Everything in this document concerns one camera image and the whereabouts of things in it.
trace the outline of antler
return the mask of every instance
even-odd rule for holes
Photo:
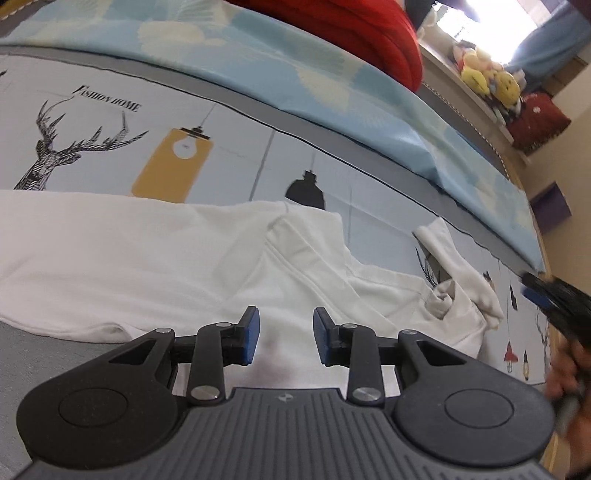
[[[53,108],[56,105],[59,105],[60,103],[63,102],[67,102],[68,100],[72,100],[73,97],[70,98],[66,98],[65,100],[60,100],[57,103],[54,103],[53,105],[51,105],[47,110],[44,111],[45,106],[47,105],[47,102],[49,100],[46,100],[45,103],[42,105],[41,110],[39,110],[39,114],[37,115],[37,120],[35,121],[35,123],[37,124],[37,128],[39,129],[39,131],[41,132],[41,135],[43,136],[43,144],[45,145],[46,149],[51,149],[51,146],[53,144],[53,141],[55,140],[57,134],[56,134],[56,125],[59,123],[59,121],[64,118],[65,113],[58,117],[56,120],[54,120],[53,122],[51,122],[49,125],[47,125],[47,122],[49,120],[51,120],[51,118],[49,117],[49,113],[51,112],[51,110],[53,110]]]
[[[129,145],[130,143],[135,142],[136,140],[139,140],[146,133],[148,133],[148,131],[145,131],[144,133],[139,134],[136,137],[133,137],[131,140],[123,141],[123,139],[129,133],[129,127],[127,126],[127,121],[125,120],[125,113],[121,112],[121,116],[123,118],[123,127],[121,128],[119,133],[117,133],[114,137],[107,138],[103,141],[103,143],[96,144],[95,142],[98,140],[100,133],[102,131],[102,127],[99,127],[99,129],[95,132],[94,135],[92,135],[92,137],[89,140],[81,140],[79,142],[74,142],[68,148],[61,150],[59,152],[59,156],[64,158],[64,160],[63,160],[63,162],[60,162],[60,164],[70,163],[69,160],[72,157],[80,158],[80,155],[78,155],[78,152],[82,152],[82,151],[97,152],[97,151],[115,150],[116,148],[124,147],[126,145]]]

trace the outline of yellow lamp print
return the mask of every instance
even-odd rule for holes
[[[201,127],[173,128],[131,187],[136,197],[184,203],[213,147]]]

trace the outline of plush toy pile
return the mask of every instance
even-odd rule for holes
[[[499,122],[506,125],[521,114],[521,92],[525,88],[522,70],[511,74],[491,56],[468,42],[453,47],[453,58],[462,81],[494,111]]]

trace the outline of deer print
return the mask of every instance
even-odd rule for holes
[[[14,187],[15,190],[45,190],[47,180],[49,180],[53,170],[56,167],[74,163],[76,160],[81,158],[81,152],[115,150],[139,140],[146,133],[148,133],[145,131],[137,137],[133,137],[131,140],[124,140],[124,138],[127,136],[127,133],[129,133],[129,128],[127,126],[127,122],[125,121],[125,113],[122,112],[121,115],[123,119],[123,127],[114,137],[106,138],[101,143],[95,143],[98,140],[102,130],[102,127],[99,127],[99,129],[89,140],[80,140],[79,142],[72,143],[72,145],[64,150],[56,151],[53,149],[53,141],[57,137],[56,126],[66,114],[62,114],[62,116],[56,118],[51,123],[49,123],[51,121],[49,114],[55,106],[59,105],[60,103],[67,102],[68,100],[71,100],[71,98],[54,103],[47,109],[47,102],[45,102],[41,107],[41,110],[39,110],[39,114],[37,115],[37,120],[35,123],[37,124],[37,128],[41,132],[43,139],[39,140],[37,142],[37,146],[35,147],[37,152],[37,161],[31,168],[29,168],[28,172],[25,173],[23,178],[21,178],[21,180],[17,183],[17,185]]]

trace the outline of ribbed gray surface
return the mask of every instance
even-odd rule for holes
[[[286,400],[285,393],[293,398]],[[502,471],[453,469],[420,456],[374,408],[336,390],[237,390],[195,408],[152,455],[120,468],[65,471],[38,462],[21,480],[550,480],[537,463]]]

